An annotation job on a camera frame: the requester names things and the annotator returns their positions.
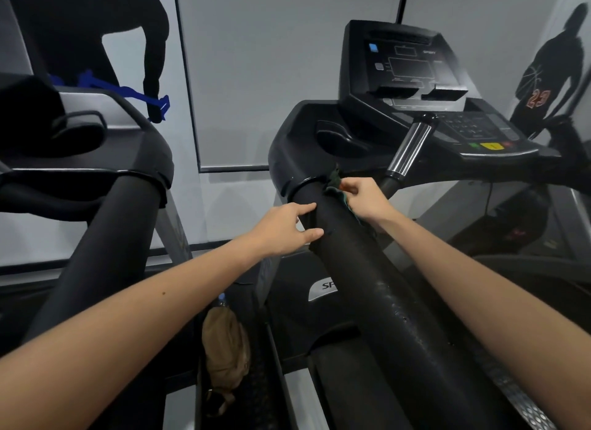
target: treadmill console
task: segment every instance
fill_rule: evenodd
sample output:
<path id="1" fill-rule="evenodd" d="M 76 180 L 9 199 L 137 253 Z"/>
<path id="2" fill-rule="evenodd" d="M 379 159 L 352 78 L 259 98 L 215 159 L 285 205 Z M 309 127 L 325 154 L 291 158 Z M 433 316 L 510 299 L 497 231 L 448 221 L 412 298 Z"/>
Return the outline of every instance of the treadmill console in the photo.
<path id="1" fill-rule="evenodd" d="M 432 141 L 464 158 L 484 161 L 540 150 L 479 98 L 440 33 L 416 27 L 347 25 L 339 108 L 400 139 L 414 117 L 432 111 L 440 120 Z M 358 136 L 364 138 L 363 131 Z"/>

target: black silhouette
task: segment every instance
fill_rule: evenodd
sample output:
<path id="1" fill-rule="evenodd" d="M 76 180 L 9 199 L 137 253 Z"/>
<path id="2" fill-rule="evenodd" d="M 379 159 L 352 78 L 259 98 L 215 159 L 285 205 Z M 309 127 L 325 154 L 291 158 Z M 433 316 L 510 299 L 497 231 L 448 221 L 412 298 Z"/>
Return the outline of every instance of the black silhouette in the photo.
<path id="1" fill-rule="evenodd" d="M 526 135 L 538 135 L 544 129 L 544 119 L 554 116 L 579 86 L 585 52 L 577 35 L 587 12 L 587 3 L 579 4 L 566 21 L 565 29 L 538 50 L 521 77 L 515 91 L 520 102 L 513 111 L 511 122 Z M 569 78 L 569 89 L 546 117 L 550 105 Z"/>
<path id="2" fill-rule="evenodd" d="M 158 98 L 169 29 L 160 0 L 21 1 L 31 15 L 33 35 L 48 72 L 68 86 L 76 86 L 78 75 L 88 69 L 95 77 L 119 86 L 102 38 L 142 27 L 146 37 L 144 94 Z M 160 123 L 160 108 L 147 106 L 150 120 Z"/>

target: yellow button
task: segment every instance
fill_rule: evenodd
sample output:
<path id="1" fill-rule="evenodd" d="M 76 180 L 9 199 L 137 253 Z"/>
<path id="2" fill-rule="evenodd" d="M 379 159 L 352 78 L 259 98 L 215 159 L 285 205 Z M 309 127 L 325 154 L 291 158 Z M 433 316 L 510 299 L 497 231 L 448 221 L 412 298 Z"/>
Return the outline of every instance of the yellow button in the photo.
<path id="1" fill-rule="evenodd" d="M 484 142 L 483 144 L 481 144 L 485 149 L 489 149 L 489 150 L 504 150 L 505 147 L 503 147 L 501 144 L 499 144 L 498 142 Z"/>

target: beige bag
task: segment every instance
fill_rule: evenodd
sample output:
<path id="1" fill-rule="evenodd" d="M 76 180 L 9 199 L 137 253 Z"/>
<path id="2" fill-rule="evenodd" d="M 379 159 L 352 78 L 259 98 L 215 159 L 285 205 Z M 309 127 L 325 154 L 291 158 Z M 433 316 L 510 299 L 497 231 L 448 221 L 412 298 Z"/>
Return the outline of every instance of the beige bag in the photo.
<path id="1" fill-rule="evenodd" d="M 207 399 L 214 393 L 223 396 L 223 404 L 216 406 L 217 414 L 213 414 L 220 416 L 235 400 L 232 390 L 248 374 L 251 360 L 248 335 L 228 307 L 213 307 L 203 321 L 202 341 L 211 378 Z"/>

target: plastic bottle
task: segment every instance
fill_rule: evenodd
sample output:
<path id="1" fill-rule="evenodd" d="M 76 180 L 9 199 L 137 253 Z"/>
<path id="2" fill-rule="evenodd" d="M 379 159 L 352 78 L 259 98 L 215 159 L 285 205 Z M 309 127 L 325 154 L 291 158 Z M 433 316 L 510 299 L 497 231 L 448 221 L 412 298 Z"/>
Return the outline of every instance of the plastic bottle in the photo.
<path id="1" fill-rule="evenodd" d="M 226 302 L 226 294 L 225 293 L 220 293 L 220 295 L 218 296 L 218 307 L 227 307 L 227 302 Z"/>

